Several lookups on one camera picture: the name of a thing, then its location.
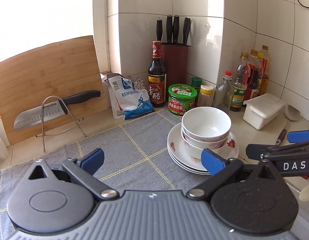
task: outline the green cap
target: green cap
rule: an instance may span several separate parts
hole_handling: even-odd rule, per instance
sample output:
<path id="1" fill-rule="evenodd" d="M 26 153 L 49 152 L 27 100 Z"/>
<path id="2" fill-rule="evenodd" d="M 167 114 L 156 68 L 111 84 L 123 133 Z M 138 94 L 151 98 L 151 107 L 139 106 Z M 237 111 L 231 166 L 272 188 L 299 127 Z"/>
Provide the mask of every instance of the green cap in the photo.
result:
<path id="1" fill-rule="evenodd" d="M 197 96 L 197 90 L 185 84 L 173 84 L 168 88 L 168 92 L 175 98 L 194 99 Z"/>
<path id="2" fill-rule="evenodd" d="M 200 87 L 201 83 L 202 83 L 202 79 L 201 78 L 193 77 L 191 79 L 191 86 L 193 86 L 193 87 Z"/>

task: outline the ribbed gray surface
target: ribbed gray surface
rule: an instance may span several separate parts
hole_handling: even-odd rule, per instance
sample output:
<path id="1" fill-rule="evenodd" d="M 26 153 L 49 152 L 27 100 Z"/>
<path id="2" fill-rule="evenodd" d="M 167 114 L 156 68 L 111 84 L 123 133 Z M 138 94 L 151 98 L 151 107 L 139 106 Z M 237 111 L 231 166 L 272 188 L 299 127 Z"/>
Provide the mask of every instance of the ribbed gray surface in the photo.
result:
<path id="1" fill-rule="evenodd" d="M 16 232 L 10 240 L 296 240 L 285 232 L 256 237 L 229 232 L 205 202 L 185 198 L 181 191 L 127 191 L 115 201 L 103 202 L 93 216 L 75 230 L 56 236 Z"/>

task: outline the white plastic container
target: white plastic container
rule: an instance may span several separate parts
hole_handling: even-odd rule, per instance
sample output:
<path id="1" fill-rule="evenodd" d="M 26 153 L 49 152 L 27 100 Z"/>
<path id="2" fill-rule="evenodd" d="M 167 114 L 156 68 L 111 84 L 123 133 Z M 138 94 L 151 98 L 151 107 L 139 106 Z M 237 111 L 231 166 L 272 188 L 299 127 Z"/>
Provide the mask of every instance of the white plastic container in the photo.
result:
<path id="1" fill-rule="evenodd" d="M 244 120 L 257 130 L 272 121 L 279 114 L 285 103 L 271 94 L 244 101 L 247 105 Z"/>

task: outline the white container lid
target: white container lid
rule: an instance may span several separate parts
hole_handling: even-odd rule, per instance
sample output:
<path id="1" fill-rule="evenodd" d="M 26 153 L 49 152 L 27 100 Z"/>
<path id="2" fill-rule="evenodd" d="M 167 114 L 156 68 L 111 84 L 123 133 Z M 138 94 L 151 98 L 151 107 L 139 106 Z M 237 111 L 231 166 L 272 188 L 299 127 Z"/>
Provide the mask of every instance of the white container lid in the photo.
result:
<path id="1" fill-rule="evenodd" d="M 262 118 L 267 119 L 278 112 L 285 103 L 279 98 L 267 93 L 244 101 L 244 105 L 249 105 L 253 112 L 260 115 Z"/>

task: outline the wire stand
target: wire stand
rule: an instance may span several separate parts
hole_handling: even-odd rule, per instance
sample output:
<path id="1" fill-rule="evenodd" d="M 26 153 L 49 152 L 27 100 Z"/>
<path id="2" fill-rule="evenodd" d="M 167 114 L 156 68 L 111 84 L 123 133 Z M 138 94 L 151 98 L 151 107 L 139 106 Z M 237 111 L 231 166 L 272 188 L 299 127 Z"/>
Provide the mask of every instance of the wire stand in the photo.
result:
<path id="1" fill-rule="evenodd" d="M 55 133 L 55 134 L 47 134 L 45 135 L 44 134 L 44 131 L 43 131 L 43 122 L 44 122 L 44 114 L 43 114 L 43 106 L 44 106 L 44 103 L 50 99 L 50 98 L 58 98 L 59 101 L 62 102 L 62 104 L 64 104 L 65 108 L 67 109 L 68 113 L 70 114 L 70 116 L 72 117 L 72 119 L 74 120 L 75 124 L 73 126 L 71 126 L 70 128 L 68 128 L 67 130 L 64 130 L 62 132 L 59 132 L 59 133 Z M 75 120 L 75 118 L 73 117 L 73 115 L 71 114 L 71 112 L 69 111 L 68 107 L 66 106 L 66 104 L 64 103 L 64 101 L 62 100 L 62 98 L 58 97 L 58 96 L 49 96 L 47 97 L 43 102 L 42 102 L 42 105 L 41 105 L 41 130 L 42 130 L 42 135 L 36 135 L 37 138 L 41 138 L 42 137 L 42 144 L 43 144 L 43 152 L 45 153 L 46 152 L 46 147 L 45 147 L 45 144 L 44 144 L 44 137 L 48 137 L 48 136 L 54 136 L 54 135 L 58 135 L 58 134 L 61 134 L 61 133 L 64 133 L 66 131 L 69 131 L 71 128 L 75 127 L 75 126 L 78 126 L 80 131 L 82 132 L 82 134 L 84 135 L 84 137 L 87 137 L 87 135 L 83 132 L 83 130 L 81 129 L 79 123 L 81 123 L 84 119 L 81 118 L 79 119 L 79 121 L 77 122 Z"/>

